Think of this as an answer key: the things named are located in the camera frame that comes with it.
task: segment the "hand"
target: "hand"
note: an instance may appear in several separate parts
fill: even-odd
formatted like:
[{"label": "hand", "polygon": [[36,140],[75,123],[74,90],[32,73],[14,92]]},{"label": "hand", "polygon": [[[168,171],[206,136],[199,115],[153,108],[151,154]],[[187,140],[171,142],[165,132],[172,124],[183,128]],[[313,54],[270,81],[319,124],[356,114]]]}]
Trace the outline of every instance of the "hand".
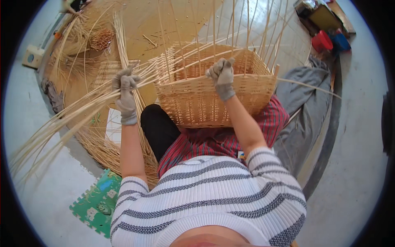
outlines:
[{"label": "hand", "polygon": [[134,125],[137,123],[136,103],[131,90],[137,87],[136,82],[140,77],[132,75],[132,67],[119,71],[113,78],[112,91],[120,89],[121,97],[115,101],[121,112],[122,125]]},{"label": "hand", "polygon": [[229,60],[221,58],[206,71],[206,76],[212,78],[215,90],[217,91],[222,101],[227,101],[228,99],[233,97],[233,95],[235,95],[235,91],[232,87],[232,65],[234,62],[234,58],[229,58]]}]

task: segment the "red container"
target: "red container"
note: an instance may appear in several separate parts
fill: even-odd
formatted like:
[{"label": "red container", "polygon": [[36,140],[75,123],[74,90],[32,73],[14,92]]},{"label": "red container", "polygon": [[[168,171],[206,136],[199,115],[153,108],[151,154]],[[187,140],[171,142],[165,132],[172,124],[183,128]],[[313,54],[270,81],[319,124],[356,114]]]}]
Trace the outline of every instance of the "red container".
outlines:
[{"label": "red container", "polygon": [[314,49],[321,53],[324,50],[332,50],[333,49],[333,44],[329,36],[321,30],[317,35],[315,35],[311,39],[311,45],[314,47]]}]

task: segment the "green foam mat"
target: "green foam mat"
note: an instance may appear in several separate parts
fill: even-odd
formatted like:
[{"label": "green foam mat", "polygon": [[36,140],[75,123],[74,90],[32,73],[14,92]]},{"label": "green foam mat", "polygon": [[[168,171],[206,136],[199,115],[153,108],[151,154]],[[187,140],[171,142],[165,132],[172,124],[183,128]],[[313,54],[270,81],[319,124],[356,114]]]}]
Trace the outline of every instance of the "green foam mat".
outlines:
[{"label": "green foam mat", "polygon": [[82,194],[71,206],[73,215],[110,238],[111,219],[118,200],[122,178],[110,169],[104,170],[99,181]]}]

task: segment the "black pants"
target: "black pants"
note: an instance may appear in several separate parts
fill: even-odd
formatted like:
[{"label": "black pants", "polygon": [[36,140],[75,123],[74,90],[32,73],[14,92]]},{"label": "black pants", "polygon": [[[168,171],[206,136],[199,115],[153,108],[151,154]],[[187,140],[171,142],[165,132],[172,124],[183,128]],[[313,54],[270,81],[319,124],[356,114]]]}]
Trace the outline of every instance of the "black pants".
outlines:
[{"label": "black pants", "polygon": [[181,132],[159,105],[147,106],[141,113],[141,128],[159,162]]},{"label": "black pants", "polygon": [[81,0],[75,0],[74,2],[72,2],[70,4],[70,7],[73,8],[73,10],[75,10],[76,12],[80,11],[80,3]]}]

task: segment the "white striped sweater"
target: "white striped sweater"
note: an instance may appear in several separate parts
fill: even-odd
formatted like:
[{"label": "white striped sweater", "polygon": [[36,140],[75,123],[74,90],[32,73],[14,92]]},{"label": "white striped sweater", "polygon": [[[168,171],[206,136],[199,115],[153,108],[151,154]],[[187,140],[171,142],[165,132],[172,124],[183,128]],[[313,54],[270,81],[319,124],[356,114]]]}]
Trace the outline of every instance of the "white striped sweater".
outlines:
[{"label": "white striped sweater", "polygon": [[139,178],[124,178],[112,246],[168,247],[206,225],[230,228],[253,245],[289,246],[306,218],[300,185],[268,148],[253,150],[246,164],[198,156],[169,169],[152,191]]}]

